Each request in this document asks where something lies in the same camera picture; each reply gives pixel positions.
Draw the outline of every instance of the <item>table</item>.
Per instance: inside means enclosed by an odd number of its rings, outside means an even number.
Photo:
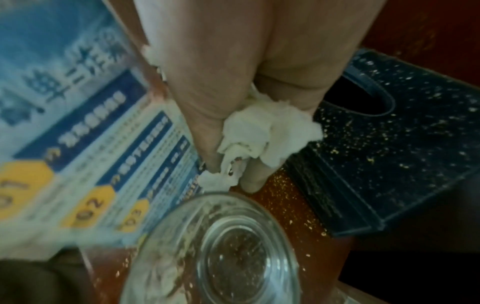
[[[302,303],[327,302],[350,251],[352,239],[330,238],[299,189],[282,169],[255,194],[247,195],[239,188],[233,191],[263,205],[285,230],[299,263]],[[118,303],[136,251],[93,248],[85,254],[98,303]]]

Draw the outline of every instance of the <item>hand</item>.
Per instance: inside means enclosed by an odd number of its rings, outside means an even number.
[[[210,172],[224,120],[254,81],[313,115],[385,0],[135,0],[149,45]],[[240,180],[258,191],[278,168],[251,160]]]

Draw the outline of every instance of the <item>clear glass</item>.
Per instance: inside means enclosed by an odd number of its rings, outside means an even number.
[[[182,204],[135,259],[121,304],[297,304],[298,264],[277,221],[236,194]]]

